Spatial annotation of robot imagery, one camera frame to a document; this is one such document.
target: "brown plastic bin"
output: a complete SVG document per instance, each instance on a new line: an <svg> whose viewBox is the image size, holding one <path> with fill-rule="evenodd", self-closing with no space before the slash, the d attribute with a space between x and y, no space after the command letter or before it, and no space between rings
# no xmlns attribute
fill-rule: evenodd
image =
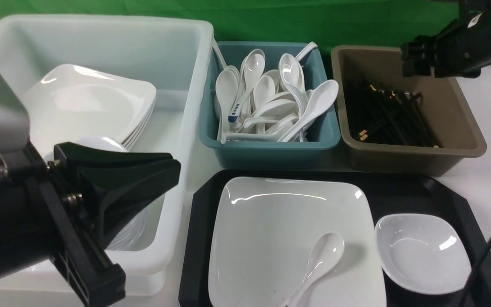
<svg viewBox="0 0 491 307"><path fill-rule="evenodd" d="M341 85L338 120L348 156L359 171L422 173L440 176L463 158L486 152L486 141L456 78L403 78L401 51L390 47L338 46L331 52L333 76ZM344 99L345 82L382 82L388 88L421 92L421 111L442 148L359 142L349 133Z"/></svg>

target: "bundle of chopsticks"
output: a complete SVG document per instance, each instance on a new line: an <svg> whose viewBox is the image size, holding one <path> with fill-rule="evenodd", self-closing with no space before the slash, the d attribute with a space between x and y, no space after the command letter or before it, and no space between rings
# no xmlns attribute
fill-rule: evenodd
<svg viewBox="0 0 491 307"><path fill-rule="evenodd" d="M421 112L422 93L363 81L344 88L349 130L359 142L442 147Z"/></svg>

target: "stack of spoons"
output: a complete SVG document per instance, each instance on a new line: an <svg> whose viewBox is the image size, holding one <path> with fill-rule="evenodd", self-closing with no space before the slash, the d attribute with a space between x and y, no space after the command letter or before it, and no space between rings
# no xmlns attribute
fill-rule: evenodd
<svg viewBox="0 0 491 307"><path fill-rule="evenodd" d="M216 81L217 140L306 142L306 130L333 105L339 89L328 80L306 90L300 61L316 47L309 43L297 56L283 54L278 69L267 71L261 49L251 51L238 70L216 48L224 68Z"/></svg>

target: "black tray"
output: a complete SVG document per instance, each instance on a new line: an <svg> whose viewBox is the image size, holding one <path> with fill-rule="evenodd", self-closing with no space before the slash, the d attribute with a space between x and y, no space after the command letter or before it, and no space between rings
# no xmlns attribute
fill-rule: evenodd
<svg viewBox="0 0 491 307"><path fill-rule="evenodd" d="M212 307L208 270L213 227L223 187L234 177L268 177L348 182L359 187L370 204L373 221L395 213L432 214L458 232L473 263L486 241L469 203L435 179L424 175L330 173L318 171L221 171L193 198L179 303L181 307ZM455 307L458 293L420 295L397 286L384 274L388 307ZM467 307L491 307L491 255L471 291Z"/></svg>

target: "robotic arm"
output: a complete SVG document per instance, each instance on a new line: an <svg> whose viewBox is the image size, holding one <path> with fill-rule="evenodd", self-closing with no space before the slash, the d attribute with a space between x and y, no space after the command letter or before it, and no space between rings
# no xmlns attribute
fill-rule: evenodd
<svg viewBox="0 0 491 307"><path fill-rule="evenodd" d="M491 1L469 2L460 0L460 18L438 35L421 35L401 46L403 76L430 76L434 68L437 78L477 78L491 65Z"/></svg>

